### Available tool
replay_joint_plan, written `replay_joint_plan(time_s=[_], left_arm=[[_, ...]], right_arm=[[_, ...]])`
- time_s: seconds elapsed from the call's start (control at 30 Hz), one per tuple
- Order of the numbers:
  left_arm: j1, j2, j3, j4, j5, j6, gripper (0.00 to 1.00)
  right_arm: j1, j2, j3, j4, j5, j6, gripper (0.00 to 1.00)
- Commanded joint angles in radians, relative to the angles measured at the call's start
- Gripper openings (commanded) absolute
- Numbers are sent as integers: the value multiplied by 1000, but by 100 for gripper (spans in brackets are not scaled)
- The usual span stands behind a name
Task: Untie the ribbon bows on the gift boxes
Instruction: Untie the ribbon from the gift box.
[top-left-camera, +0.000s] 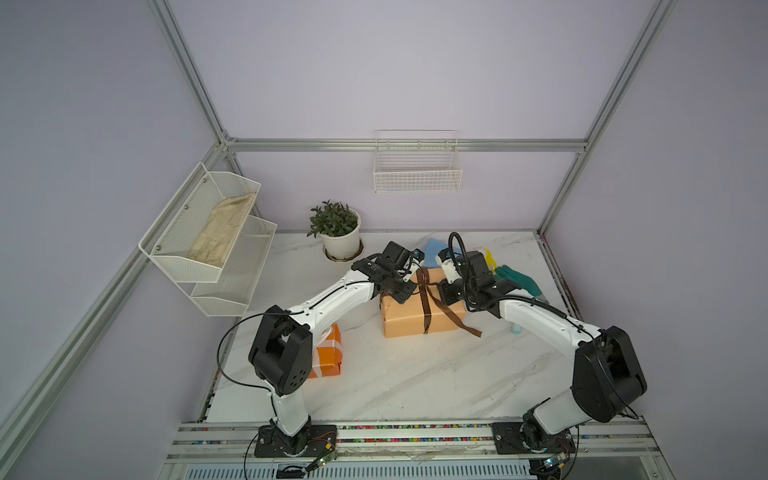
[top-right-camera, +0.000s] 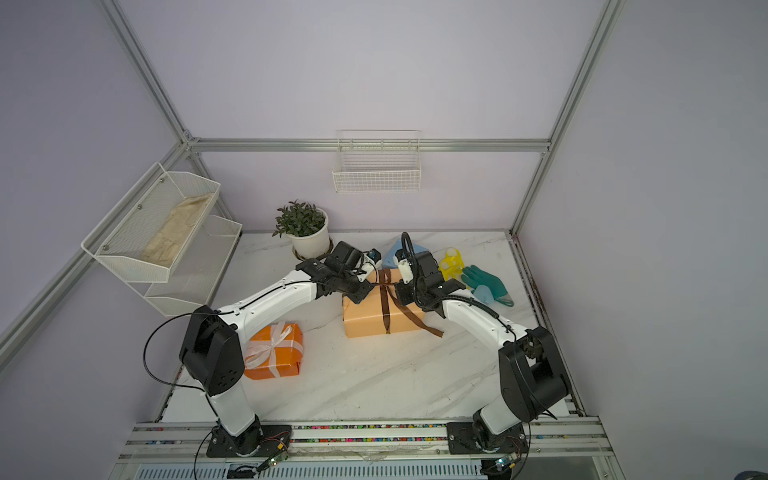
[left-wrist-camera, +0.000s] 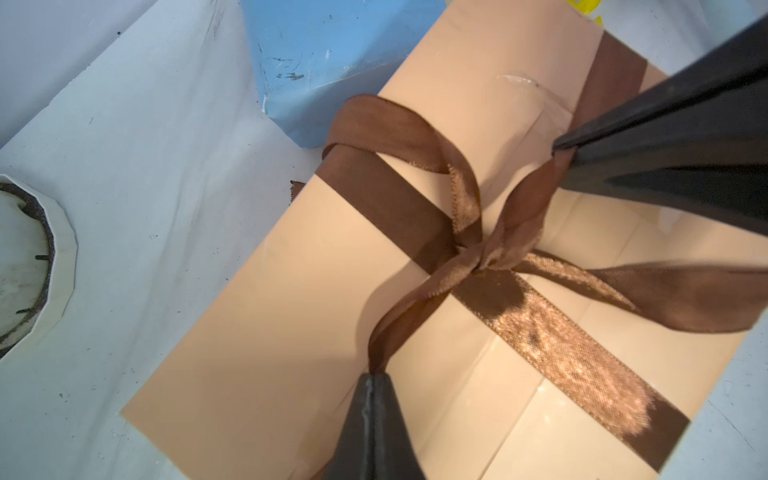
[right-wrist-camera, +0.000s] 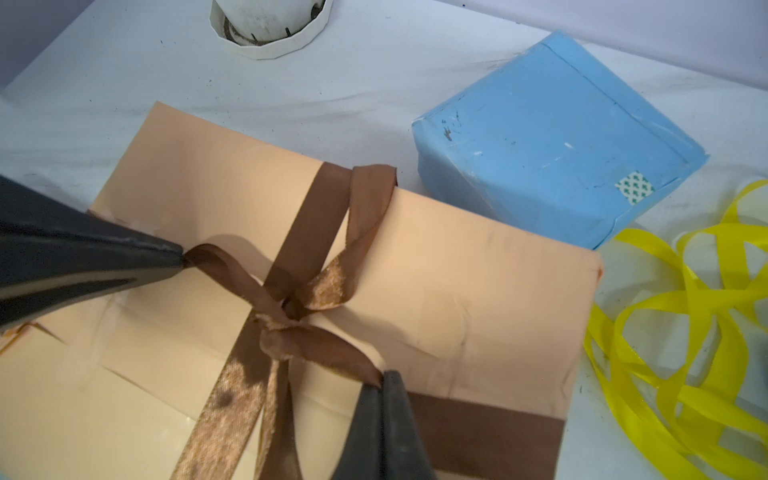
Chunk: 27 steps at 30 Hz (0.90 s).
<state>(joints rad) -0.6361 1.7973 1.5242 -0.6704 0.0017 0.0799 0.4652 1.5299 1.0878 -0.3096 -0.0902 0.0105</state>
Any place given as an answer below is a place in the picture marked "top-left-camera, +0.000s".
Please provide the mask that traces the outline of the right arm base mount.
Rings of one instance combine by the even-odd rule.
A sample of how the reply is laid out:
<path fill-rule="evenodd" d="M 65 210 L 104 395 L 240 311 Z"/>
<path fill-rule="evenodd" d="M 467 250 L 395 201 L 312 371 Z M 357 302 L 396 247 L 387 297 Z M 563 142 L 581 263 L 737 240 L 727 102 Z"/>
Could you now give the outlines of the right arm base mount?
<path fill-rule="evenodd" d="M 556 434 L 547 433 L 534 417 L 536 406 L 521 419 L 491 424 L 496 452 L 511 454 L 564 454 L 569 457 L 576 445 L 568 429 Z"/>

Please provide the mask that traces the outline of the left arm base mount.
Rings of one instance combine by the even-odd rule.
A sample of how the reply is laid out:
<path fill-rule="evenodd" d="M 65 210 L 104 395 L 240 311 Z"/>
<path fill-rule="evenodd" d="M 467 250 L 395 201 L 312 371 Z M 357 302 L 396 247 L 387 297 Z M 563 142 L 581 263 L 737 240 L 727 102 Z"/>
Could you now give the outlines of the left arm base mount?
<path fill-rule="evenodd" d="M 309 421 L 295 435 L 285 434 L 274 422 L 259 428 L 253 448 L 256 458 L 319 457 L 335 448 L 336 425 Z"/>

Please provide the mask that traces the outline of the tan gift box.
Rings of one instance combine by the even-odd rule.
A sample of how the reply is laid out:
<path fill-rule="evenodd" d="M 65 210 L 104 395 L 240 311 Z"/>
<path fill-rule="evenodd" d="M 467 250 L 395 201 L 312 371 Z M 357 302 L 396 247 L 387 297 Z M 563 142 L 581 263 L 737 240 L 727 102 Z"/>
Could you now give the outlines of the tan gift box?
<path fill-rule="evenodd" d="M 427 270 L 431 282 L 435 282 L 438 285 L 440 281 L 445 279 L 443 271 L 440 268 Z M 433 294 L 440 299 L 437 286 L 431 286 L 430 289 Z M 457 302 L 449 307 L 464 320 L 466 310 L 461 302 Z M 431 309 L 434 317 L 428 334 L 443 333 L 459 329 L 450 320 L 443 317 L 434 305 L 431 305 Z M 399 304 L 390 297 L 381 297 L 380 310 L 383 332 L 386 338 L 392 339 L 405 336 L 424 335 L 423 310 L 418 293 L 418 285 L 414 294 L 404 304 Z"/>

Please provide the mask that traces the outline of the light blue gift box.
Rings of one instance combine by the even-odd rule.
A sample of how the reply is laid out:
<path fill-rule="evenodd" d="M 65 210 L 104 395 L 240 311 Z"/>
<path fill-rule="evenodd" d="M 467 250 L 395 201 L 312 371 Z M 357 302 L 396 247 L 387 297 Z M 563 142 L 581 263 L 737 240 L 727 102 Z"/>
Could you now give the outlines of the light blue gift box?
<path fill-rule="evenodd" d="M 426 269 L 436 269 L 440 267 L 439 254 L 448 249 L 449 246 L 446 242 L 440 241 L 436 238 L 429 238 L 424 247 L 421 250 L 424 252 L 424 262 L 422 266 Z"/>

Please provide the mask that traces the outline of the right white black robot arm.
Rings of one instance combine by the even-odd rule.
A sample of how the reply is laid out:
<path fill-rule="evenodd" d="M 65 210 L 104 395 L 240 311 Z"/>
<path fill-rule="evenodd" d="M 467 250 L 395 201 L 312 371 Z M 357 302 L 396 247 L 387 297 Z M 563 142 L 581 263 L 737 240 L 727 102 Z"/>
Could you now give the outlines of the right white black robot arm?
<path fill-rule="evenodd" d="M 517 277 L 492 272 L 483 254 L 435 257 L 446 280 L 443 301 L 489 313 L 545 341 L 571 363 L 571 384 L 524 416 L 530 432 L 554 436 L 589 420 L 607 423 L 643 396 L 648 385 L 626 331 L 582 322 L 531 294 Z"/>

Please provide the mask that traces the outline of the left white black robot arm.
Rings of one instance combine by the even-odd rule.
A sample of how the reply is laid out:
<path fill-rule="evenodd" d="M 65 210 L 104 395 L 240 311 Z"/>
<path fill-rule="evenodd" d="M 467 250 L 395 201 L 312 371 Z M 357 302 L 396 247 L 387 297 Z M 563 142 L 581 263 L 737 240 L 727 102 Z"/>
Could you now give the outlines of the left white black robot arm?
<path fill-rule="evenodd" d="M 412 277 L 424 259 L 421 250 L 407 250 L 391 241 L 383 252 L 354 262 L 316 296 L 289 309 L 272 306 L 261 316 L 248 360 L 272 393 L 278 431 L 296 437 L 310 423 L 301 388 L 312 372 L 321 336 L 379 295 L 404 303 L 417 287 Z"/>

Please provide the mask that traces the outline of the yellow ribbon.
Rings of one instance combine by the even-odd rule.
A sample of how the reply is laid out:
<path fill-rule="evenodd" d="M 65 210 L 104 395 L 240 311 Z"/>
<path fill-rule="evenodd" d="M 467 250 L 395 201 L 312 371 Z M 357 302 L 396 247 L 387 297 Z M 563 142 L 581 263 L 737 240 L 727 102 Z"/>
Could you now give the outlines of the yellow ribbon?
<path fill-rule="evenodd" d="M 481 248 L 480 249 L 480 253 L 483 255 L 488 269 L 492 273 L 494 273 L 496 271 L 496 269 L 497 269 L 497 263 L 496 263 L 496 260 L 494 259 L 493 255 L 492 255 L 491 251 L 489 249 L 487 249 L 487 248 Z"/>

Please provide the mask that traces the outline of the brown ribbon bow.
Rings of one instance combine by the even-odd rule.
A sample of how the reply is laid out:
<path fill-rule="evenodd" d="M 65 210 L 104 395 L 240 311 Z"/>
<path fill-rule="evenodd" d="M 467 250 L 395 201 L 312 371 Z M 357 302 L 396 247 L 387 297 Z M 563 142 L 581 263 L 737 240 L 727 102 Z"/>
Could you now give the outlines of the brown ribbon bow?
<path fill-rule="evenodd" d="M 431 286 L 437 286 L 437 283 L 430 281 L 430 275 L 427 269 L 419 268 L 416 272 L 416 279 L 418 285 L 418 293 L 423 310 L 423 334 L 426 335 L 430 332 L 432 325 L 432 319 L 434 314 L 432 313 L 431 305 L 434 305 L 443 317 L 450 320 L 457 328 L 462 329 L 477 338 L 482 337 L 482 332 L 467 326 L 463 322 L 463 318 L 457 315 L 449 306 L 445 305 L 439 298 L 437 298 L 432 290 Z"/>

